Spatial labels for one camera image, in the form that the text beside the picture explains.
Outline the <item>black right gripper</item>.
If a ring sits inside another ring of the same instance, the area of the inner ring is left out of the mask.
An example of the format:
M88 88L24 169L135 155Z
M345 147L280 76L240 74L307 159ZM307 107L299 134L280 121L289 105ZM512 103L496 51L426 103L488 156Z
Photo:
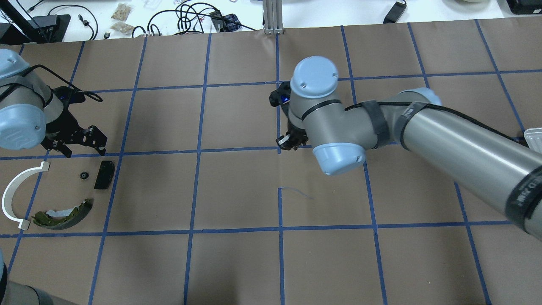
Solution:
M304 129L296 127L290 120L287 122L287 131L277 138L277 146L281 150L298 150L309 141Z

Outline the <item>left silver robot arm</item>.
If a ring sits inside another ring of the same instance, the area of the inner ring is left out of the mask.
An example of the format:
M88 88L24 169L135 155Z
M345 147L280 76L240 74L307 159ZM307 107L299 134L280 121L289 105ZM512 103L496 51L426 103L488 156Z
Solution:
M102 102L91 91L80 89L64 80L52 88L36 73L37 69L59 78L42 64L29 65L17 52L0 51L0 146L7 150L25 150L42 146L72 156L70 145L91 147L106 154L107 136L96 126L83 128L69 106L83 103L86 98Z

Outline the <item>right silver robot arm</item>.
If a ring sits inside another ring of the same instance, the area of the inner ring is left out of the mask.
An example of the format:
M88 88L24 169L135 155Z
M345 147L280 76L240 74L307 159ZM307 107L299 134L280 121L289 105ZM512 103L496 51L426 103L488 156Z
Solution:
M337 68L311 56L290 81L269 95L287 117L281 150L309 143L320 170L340 175L359 167L368 150L393 143L451 176L512 224L541 239L542 157L511 137L444 107L429 88L345 107L337 94Z

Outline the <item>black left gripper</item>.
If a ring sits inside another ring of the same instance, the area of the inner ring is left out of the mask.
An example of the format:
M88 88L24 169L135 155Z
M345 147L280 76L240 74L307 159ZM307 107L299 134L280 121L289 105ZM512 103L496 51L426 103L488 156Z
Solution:
M46 124L46 150L58 151L66 158L73 152L68 145L77 144L91 147L100 156L106 154L107 136L95 125L80 127L69 110L64 110L58 118Z

